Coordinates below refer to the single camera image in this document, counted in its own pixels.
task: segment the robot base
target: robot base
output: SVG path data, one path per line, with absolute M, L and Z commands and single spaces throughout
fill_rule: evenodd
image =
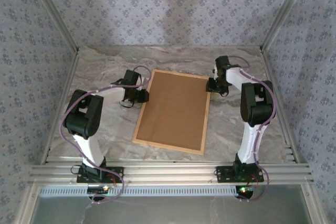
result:
M 262 170 L 256 164 L 242 164 L 237 154 L 232 166 L 217 166 L 215 174 L 218 183 L 264 182 Z
M 111 170 L 113 172 L 118 173 L 121 177 L 124 175 L 124 167 L 106 167 L 106 160 L 104 159 L 103 163 L 100 167 L 105 168 L 107 170 Z M 82 166 L 78 170 L 77 174 L 77 183 L 103 183 L 103 184 L 113 184 L 113 183 L 121 183 L 119 177 L 114 176 L 110 173 L 103 172 L 96 168 L 92 168 L 90 166 L 82 163 Z

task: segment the wall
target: wall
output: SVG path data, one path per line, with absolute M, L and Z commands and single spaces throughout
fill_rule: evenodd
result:
M 0 0 L 0 223 L 39 164 L 73 53 L 40 0 Z
M 298 0 L 269 49 L 297 147 L 336 223 L 336 0 Z
M 53 1 L 78 46 L 255 46 L 283 0 Z

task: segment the cork board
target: cork board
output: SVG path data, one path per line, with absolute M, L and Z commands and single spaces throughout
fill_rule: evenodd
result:
M 154 69 L 133 142 L 204 154 L 210 93 L 208 77 Z

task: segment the perforated metal strip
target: perforated metal strip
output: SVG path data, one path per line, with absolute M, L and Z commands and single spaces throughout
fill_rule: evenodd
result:
M 119 193 L 120 187 L 109 189 L 107 195 Z M 236 196 L 235 186 L 130 186 L 124 189 L 123 197 L 155 196 Z M 88 196 L 87 187 L 46 186 L 40 190 L 41 197 Z

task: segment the metal bar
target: metal bar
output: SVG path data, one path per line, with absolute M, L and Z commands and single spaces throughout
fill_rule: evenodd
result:
M 42 159 L 41 159 L 41 162 L 40 162 L 41 164 L 45 164 L 45 162 L 47 160 L 48 153 L 49 153 L 50 146 L 51 146 L 51 142 L 54 139 L 54 135 L 55 135 L 58 123 L 59 123 L 61 112 L 63 110 L 64 104 L 65 104 L 65 101 L 66 101 L 66 98 L 67 98 L 67 94 L 69 92 L 73 76 L 75 74 L 75 70 L 76 70 L 76 67 L 77 67 L 78 59 L 79 59 L 78 53 L 76 52 L 76 54 L 74 55 L 74 57 L 72 59 L 72 62 L 71 62 L 71 65 L 70 65 L 70 69 L 69 69 L 69 72 L 68 72 L 68 76 L 67 76 L 67 80 L 66 80 L 66 83 L 64 84 L 63 92 L 61 94 L 61 98 L 60 98 L 59 104 L 57 106 L 55 117 L 54 117 L 53 123 L 51 125 L 51 129 L 49 131 L 49 135 L 48 135 L 48 139 L 47 139 L 47 142 L 46 142 L 46 146 L 44 148 Z
M 292 151 L 291 148 L 285 148 L 285 152 L 286 152 L 286 154 L 293 155 L 293 151 Z
M 87 186 L 44 186 L 40 189 L 40 197 L 71 197 L 89 196 Z M 119 193 L 121 186 L 110 188 L 105 196 Z M 128 186 L 123 197 L 162 197 L 162 196 L 237 196 L 235 186 Z
M 49 15 L 54 20 L 56 27 L 60 31 L 68 47 L 71 49 L 71 51 L 76 52 L 77 51 L 76 43 L 73 37 L 71 36 L 71 33 L 69 32 L 66 24 L 64 23 L 61 15 L 57 11 L 57 8 L 54 5 L 53 1 L 52 0 L 42 0 L 42 2 L 44 6 L 46 7 L 46 9 L 48 10 Z
M 277 36 L 280 28 L 284 24 L 289 12 L 291 11 L 292 7 L 294 6 L 296 0 L 284 0 L 280 10 L 278 11 L 277 15 L 275 16 L 271 27 L 269 28 L 264 41 L 261 44 L 261 48 L 263 51 L 268 49 L 272 42 L 274 41 L 275 37 Z
M 21 197 L 23 199 L 20 202 L 14 224 L 27 224 L 30 223 L 32 218 L 36 200 L 40 192 L 39 186 L 27 186 Z
M 48 165 L 33 166 L 29 183 L 35 185 L 78 185 L 77 175 L 70 172 L 73 164 L 50 162 Z M 127 185 L 218 185 L 214 174 L 215 167 L 228 165 L 219 162 L 138 162 L 113 161 L 108 166 L 123 166 Z M 272 185 L 311 184 L 313 178 L 307 164 L 262 164 Z M 244 185 L 245 183 L 225 183 Z
M 294 142 L 294 136 L 292 134 L 292 131 L 289 127 L 289 123 L 288 123 L 288 120 L 287 120 L 287 117 L 285 116 L 285 109 L 283 108 L 283 100 L 282 100 L 282 96 L 280 93 L 278 93 L 278 82 L 277 82 L 277 79 L 273 76 L 273 74 L 271 74 L 271 66 L 270 66 L 270 63 L 268 62 L 268 51 L 265 50 L 264 53 L 262 54 L 262 60 L 263 60 L 263 63 L 264 63 L 264 69 L 265 69 L 265 72 L 266 72 L 266 76 L 267 76 L 267 79 L 269 79 L 272 84 L 273 84 L 273 90 L 274 90 L 274 94 L 277 98 L 277 107 L 278 107 L 278 110 L 277 110 L 277 113 L 278 113 L 278 116 L 279 116 L 279 122 L 281 124 L 281 129 L 282 129 L 282 133 L 285 137 L 285 140 L 287 142 L 287 144 L 289 144 L 291 146 L 291 149 L 293 151 L 293 155 L 294 155 L 294 158 L 295 160 L 298 162 L 298 163 L 301 163 L 303 162 L 302 158 L 300 157 L 301 155 L 299 154 L 298 150 L 296 149 L 296 145 L 295 145 L 295 142 Z
M 313 224 L 328 224 L 326 213 L 323 210 L 315 185 L 301 185 L 304 199 Z

